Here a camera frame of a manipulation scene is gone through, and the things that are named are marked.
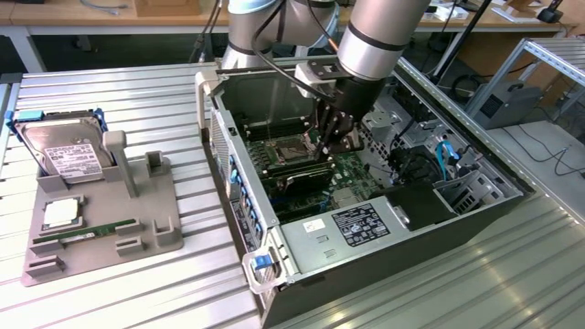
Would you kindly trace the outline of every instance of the motherboard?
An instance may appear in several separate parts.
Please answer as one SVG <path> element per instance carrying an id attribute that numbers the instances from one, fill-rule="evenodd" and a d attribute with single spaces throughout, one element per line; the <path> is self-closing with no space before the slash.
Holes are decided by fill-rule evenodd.
<path id="1" fill-rule="evenodd" d="M 356 152 L 313 156 L 318 134 L 306 131 L 248 141 L 256 172 L 281 223 L 365 201 L 380 190 Z"/>

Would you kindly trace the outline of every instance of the label sticker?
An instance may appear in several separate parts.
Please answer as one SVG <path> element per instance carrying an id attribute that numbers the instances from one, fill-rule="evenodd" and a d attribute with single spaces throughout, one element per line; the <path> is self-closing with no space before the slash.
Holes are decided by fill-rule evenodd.
<path id="1" fill-rule="evenodd" d="M 306 233 L 310 233 L 312 231 L 317 231 L 325 228 L 325 223 L 322 222 L 322 219 L 316 219 L 313 221 L 308 221 L 306 223 L 302 223 L 302 226 Z"/>
<path id="2" fill-rule="evenodd" d="M 352 247 L 390 234 L 372 204 L 364 204 L 332 216 L 345 242 Z"/>
<path id="3" fill-rule="evenodd" d="M 92 144 L 78 144 L 45 149 L 46 156 L 62 178 L 101 173 L 100 160 Z"/>

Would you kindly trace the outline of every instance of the slotted metal surface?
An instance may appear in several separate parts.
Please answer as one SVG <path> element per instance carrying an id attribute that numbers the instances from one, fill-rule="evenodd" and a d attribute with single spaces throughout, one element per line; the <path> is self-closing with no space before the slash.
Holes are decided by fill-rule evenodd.
<path id="1" fill-rule="evenodd" d="M 2 328 L 260 327 L 190 116 L 193 79 L 182 76 L 204 68 L 153 66 L 26 75 L 21 83 L 26 97 L 13 87 L 10 101 L 20 110 L 100 106 L 109 126 L 129 132 L 129 157 L 162 149 L 173 163 L 185 247 L 24 288 L 18 277 L 36 163 L 14 136 L 0 135 L 0 155 L 6 147 L 0 162 Z M 174 74 L 176 81 L 158 79 Z M 56 85 L 74 92 L 42 90 Z M 278 328 L 582 328 L 583 255 L 585 229 L 550 198 L 538 196 L 466 245 Z"/>
<path id="2" fill-rule="evenodd" d="M 582 328 L 583 253 L 583 227 L 539 196 L 466 245 L 277 328 Z"/>
<path id="3" fill-rule="evenodd" d="M 34 200 L 36 163 L 16 137 L 5 132 L 0 138 L 2 328 L 260 326 L 196 122 L 193 76 L 205 68 L 173 65 L 42 73 L 25 75 L 21 84 L 13 85 L 6 100 L 17 110 L 100 107 L 109 129 L 126 131 L 128 158 L 137 158 L 146 151 L 164 152 L 172 162 L 185 246 L 174 252 L 22 287 L 18 278 Z"/>
<path id="4" fill-rule="evenodd" d="M 585 40 L 577 38 L 534 38 L 523 46 L 534 56 L 585 86 Z"/>

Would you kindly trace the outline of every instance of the hard drive label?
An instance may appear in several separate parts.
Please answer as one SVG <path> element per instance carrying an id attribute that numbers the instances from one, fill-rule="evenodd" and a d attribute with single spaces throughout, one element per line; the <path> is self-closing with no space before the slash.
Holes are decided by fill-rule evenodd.
<path id="1" fill-rule="evenodd" d="M 101 173 L 101 166 L 92 144 L 78 144 L 45 149 L 46 157 L 62 178 Z"/>

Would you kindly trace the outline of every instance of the small white component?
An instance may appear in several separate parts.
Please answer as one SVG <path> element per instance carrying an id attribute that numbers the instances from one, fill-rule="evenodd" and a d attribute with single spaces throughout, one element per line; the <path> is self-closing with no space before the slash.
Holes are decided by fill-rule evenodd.
<path id="1" fill-rule="evenodd" d="M 322 219 L 316 219 L 313 221 L 308 221 L 306 223 L 302 223 L 304 226 L 304 230 L 306 231 L 306 233 L 310 233 L 313 231 L 317 231 L 322 228 L 325 228 L 325 223 L 322 221 Z"/>
<path id="2" fill-rule="evenodd" d="M 77 199 L 64 199 L 53 201 L 45 207 L 45 219 L 42 224 L 49 228 L 65 225 L 77 218 L 78 201 Z"/>
<path id="3" fill-rule="evenodd" d="M 72 236 L 70 238 L 60 239 L 58 242 L 72 243 L 72 242 L 77 242 L 77 241 L 82 241 L 82 240 L 93 239 L 93 238 L 94 238 L 94 233 L 89 232 L 89 233 L 85 233 L 81 235 Z"/>

